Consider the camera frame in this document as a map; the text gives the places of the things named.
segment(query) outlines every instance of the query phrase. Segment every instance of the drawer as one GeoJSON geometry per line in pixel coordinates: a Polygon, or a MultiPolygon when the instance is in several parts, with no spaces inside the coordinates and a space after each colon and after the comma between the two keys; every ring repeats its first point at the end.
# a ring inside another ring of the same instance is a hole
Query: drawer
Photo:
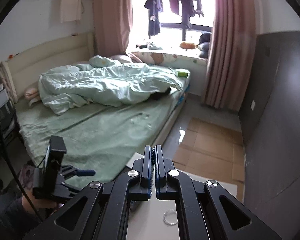
{"type": "Polygon", "coordinates": [[[9,101],[9,97],[6,90],[4,89],[0,91],[0,108],[4,106],[4,104],[6,104],[8,101],[9,101]]]}

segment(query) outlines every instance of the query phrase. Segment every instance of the white wall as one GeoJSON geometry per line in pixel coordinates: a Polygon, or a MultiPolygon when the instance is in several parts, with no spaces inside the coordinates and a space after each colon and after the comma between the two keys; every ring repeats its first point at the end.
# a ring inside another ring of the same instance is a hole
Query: white wall
{"type": "Polygon", "coordinates": [[[60,23],[61,0],[20,0],[0,25],[0,61],[46,41],[93,31],[92,0],[80,22],[60,23]]]}
{"type": "Polygon", "coordinates": [[[300,31],[300,18],[285,0],[254,0],[257,34],[300,31]]]}

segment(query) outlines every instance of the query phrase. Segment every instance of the comforter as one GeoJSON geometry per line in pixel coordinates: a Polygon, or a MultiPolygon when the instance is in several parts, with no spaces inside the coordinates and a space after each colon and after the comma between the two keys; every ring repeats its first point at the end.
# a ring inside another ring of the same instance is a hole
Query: comforter
{"type": "Polygon", "coordinates": [[[173,69],[115,60],[103,66],[105,61],[100,58],[41,74],[38,89],[43,104],[60,115],[90,102],[118,107],[146,101],[151,94],[165,92],[169,87],[182,90],[183,84],[173,69]]]}

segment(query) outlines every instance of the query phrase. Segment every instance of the green object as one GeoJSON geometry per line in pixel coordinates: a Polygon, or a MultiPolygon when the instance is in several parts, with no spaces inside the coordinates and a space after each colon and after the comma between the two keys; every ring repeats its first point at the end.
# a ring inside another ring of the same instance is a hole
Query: green object
{"type": "Polygon", "coordinates": [[[178,80],[182,90],[172,88],[169,96],[158,101],[119,107],[91,103],[62,115],[42,103],[29,108],[28,101],[21,99],[16,110],[31,159],[39,164],[50,136],[62,136],[67,149],[62,164],[96,171],[93,177],[74,176],[68,184],[85,187],[93,180],[113,180],[135,152],[143,154],[145,145],[154,142],[189,84],[189,78],[178,80]]]}
{"type": "Polygon", "coordinates": [[[169,68],[145,63],[121,64],[115,60],[105,62],[113,65],[99,67],[105,59],[93,57],[90,64],[56,67],[41,74],[38,89],[42,103],[55,114],[63,114],[90,102],[116,107],[134,105],[169,87],[182,89],[181,80],[169,68]]]}
{"type": "Polygon", "coordinates": [[[178,68],[175,70],[175,75],[177,77],[187,77],[188,75],[190,75],[190,72],[187,69],[178,68]]]}

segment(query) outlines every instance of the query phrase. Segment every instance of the black metal bracket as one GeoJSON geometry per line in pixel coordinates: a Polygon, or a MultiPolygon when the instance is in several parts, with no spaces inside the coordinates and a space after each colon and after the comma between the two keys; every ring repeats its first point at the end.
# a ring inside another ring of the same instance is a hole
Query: black metal bracket
{"type": "Polygon", "coordinates": [[[37,199],[51,199],[57,203],[66,203],[74,197],[81,188],[67,184],[65,181],[76,175],[77,168],[72,165],[62,166],[52,192],[43,187],[43,172],[41,168],[34,169],[33,194],[37,199]]]}
{"type": "Polygon", "coordinates": [[[181,240],[281,239],[217,181],[176,170],[160,145],[146,146],[144,158],[115,181],[91,182],[23,239],[126,239],[130,202],[150,199],[153,170],[156,197],[176,202],[181,240]]]}

